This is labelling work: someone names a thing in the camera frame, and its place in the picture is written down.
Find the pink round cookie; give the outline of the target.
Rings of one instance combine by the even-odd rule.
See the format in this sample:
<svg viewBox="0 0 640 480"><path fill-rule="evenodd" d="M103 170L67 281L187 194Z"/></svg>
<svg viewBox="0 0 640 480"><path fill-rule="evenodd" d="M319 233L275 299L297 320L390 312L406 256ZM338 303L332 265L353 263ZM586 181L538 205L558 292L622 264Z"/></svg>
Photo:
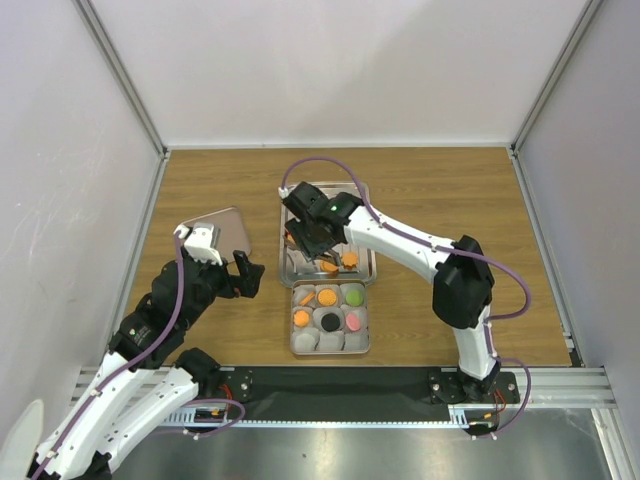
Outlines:
<svg viewBox="0 0 640 480"><path fill-rule="evenodd" d="M360 317L356 313L349 313L345 316L345 326L350 332L357 332L362 328Z"/></svg>

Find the orange round sandwich cookie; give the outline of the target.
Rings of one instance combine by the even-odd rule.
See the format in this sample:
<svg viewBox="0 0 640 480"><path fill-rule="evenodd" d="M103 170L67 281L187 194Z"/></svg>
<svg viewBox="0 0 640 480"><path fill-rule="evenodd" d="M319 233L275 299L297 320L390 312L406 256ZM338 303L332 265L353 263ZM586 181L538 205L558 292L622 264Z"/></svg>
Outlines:
<svg viewBox="0 0 640 480"><path fill-rule="evenodd" d="M308 305L311 301L313 301L315 298L315 292L311 291L309 292L306 296L304 296L299 302L298 305L299 306L306 306Z"/></svg>

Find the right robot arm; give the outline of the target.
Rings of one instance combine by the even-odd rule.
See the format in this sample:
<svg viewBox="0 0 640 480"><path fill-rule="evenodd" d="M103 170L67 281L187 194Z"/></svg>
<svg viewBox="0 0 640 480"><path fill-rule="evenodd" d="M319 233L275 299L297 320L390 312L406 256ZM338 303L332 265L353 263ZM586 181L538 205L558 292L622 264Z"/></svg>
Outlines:
<svg viewBox="0 0 640 480"><path fill-rule="evenodd" d="M454 241L416 230L383 215L365 194L341 192L328 197L307 182L281 187L278 193L293 215L285 230L306 259L315 260L339 244L351 244L379 253L425 279L432 286L434 313L454 333L462 394L482 402L495 392L500 364L488 339L495 280L475 239L463 236Z"/></svg>

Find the black sandwich cookie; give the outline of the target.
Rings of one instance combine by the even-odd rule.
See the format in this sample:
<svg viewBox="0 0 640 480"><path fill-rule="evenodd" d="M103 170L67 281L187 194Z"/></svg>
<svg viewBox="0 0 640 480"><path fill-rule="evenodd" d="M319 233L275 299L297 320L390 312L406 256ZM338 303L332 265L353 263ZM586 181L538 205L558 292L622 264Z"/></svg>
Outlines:
<svg viewBox="0 0 640 480"><path fill-rule="evenodd" d="M321 327L324 331L330 333L341 329L341 318L338 314L329 312L322 316Z"/></svg>

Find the orange round dotted cookie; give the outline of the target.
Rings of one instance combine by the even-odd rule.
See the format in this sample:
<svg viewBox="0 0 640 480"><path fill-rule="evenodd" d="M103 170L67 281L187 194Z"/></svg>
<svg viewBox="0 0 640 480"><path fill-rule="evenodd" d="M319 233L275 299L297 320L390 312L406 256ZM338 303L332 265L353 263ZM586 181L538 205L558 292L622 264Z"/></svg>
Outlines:
<svg viewBox="0 0 640 480"><path fill-rule="evenodd" d="M324 306L324 307L335 306L336 303L338 302L338 295L334 290L325 288L320 290L317 293L316 299L318 304L321 306Z"/></svg>

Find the metal tongs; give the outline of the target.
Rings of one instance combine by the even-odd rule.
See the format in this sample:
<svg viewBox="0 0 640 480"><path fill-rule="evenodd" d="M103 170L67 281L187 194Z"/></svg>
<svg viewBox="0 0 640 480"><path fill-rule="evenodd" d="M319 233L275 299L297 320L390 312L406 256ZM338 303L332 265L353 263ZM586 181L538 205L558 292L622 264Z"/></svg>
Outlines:
<svg viewBox="0 0 640 480"><path fill-rule="evenodd" d="M286 237L292 237L296 243L295 247L290 247L286 243ZM293 251L298 251L302 254L303 258L308 261L328 261L332 264L341 265L341 259L339 254L330 248L326 243L318 240L311 239L308 235L305 235L300 228L297 227L284 227L284 242L285 245Z"/></svg>

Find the green round cookie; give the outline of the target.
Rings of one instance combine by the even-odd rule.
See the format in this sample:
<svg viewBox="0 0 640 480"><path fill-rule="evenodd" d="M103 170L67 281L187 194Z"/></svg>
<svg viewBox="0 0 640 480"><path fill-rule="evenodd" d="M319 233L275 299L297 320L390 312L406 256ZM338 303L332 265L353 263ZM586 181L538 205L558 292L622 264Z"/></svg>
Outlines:
<svg viewBox="0 0 640 480"><path fill-rule="evenodd" d="M345 294L345 302L351 307L359 307L364 303L364 294L360 290L349 290Z"/></svg>

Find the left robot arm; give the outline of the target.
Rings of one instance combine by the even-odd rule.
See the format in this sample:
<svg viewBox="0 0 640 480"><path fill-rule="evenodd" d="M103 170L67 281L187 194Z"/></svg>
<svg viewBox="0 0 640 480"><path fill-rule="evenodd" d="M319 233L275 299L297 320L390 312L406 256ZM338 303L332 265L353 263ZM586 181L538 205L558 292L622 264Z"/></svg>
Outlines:
<svg viewBox="0 0 640 480"><path fill-rule="evenodd" d="M126 404L184 342L218 298L253 298L265 272L245 252L202 261L183 247L153 279L151 290L120 323L87 389L34 453L30 479L107 479L121 460L171 412L220 388L220 366L198 348L183 352L154 390L131 411Z"/></svg>

